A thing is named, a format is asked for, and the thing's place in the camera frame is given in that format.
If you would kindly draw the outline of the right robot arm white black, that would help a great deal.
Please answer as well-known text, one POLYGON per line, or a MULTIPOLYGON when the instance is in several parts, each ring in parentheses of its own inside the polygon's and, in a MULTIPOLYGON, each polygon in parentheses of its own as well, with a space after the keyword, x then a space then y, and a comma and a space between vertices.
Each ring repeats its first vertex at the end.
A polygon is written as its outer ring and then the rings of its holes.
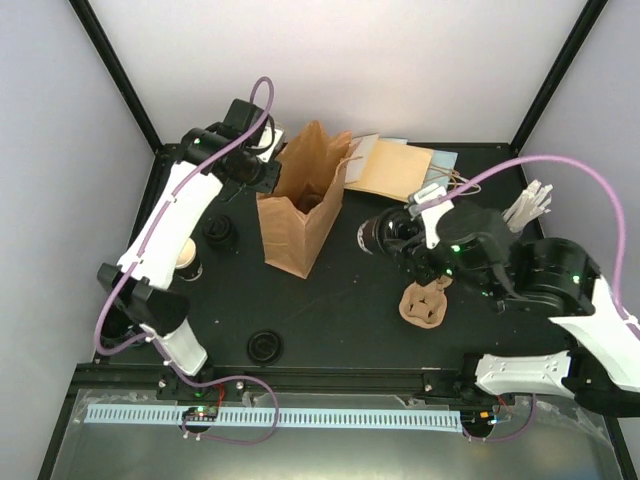
POLYGON ((558 352, 500 356, 467 353, 445 390, 481 405, 505 394, 543 394, 618 418, 639 414, 636 327, 619 315, 599 266, 562 238, 522 241, 499 211, 463 201, 428 221, 395 207, 361 226, 359 243, 391 258, 410 282, 402 311, 427 323, 444 303, 428 306, 456 282, 516 320, 544 317, 572 339, 558 352))

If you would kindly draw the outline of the brown pulp cup carrier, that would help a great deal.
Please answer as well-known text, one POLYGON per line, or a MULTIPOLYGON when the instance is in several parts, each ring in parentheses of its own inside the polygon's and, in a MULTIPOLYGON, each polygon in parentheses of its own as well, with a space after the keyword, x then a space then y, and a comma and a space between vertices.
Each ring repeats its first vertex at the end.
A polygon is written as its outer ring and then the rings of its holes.
POLYGON ((451 283, 451 278, 442 276, 425 286, 417 282, 408 285, 399 302, 401 317, 423 329, 440 326, 448 306, 445 290, 451 283))

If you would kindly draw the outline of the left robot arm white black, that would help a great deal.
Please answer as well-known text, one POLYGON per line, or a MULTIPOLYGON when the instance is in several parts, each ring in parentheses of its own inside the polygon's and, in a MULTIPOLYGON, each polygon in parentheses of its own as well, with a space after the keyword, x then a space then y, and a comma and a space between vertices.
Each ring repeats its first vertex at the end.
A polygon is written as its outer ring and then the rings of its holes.
POLYGON ((225 118, 193 128, 172 153, 169 177, 150 217, 114 265, 97 278, 108 302, 160 347, 165 361, 181 372, 179 386, 193 399, 214 388, 204 368, 208 354, 188 321, 188 299, 172 291, 178 260, 206 208, 229 201, 244 188, 274 190, 280 164, 274 155, 284 131, 257 105, 236 99, 225 118))

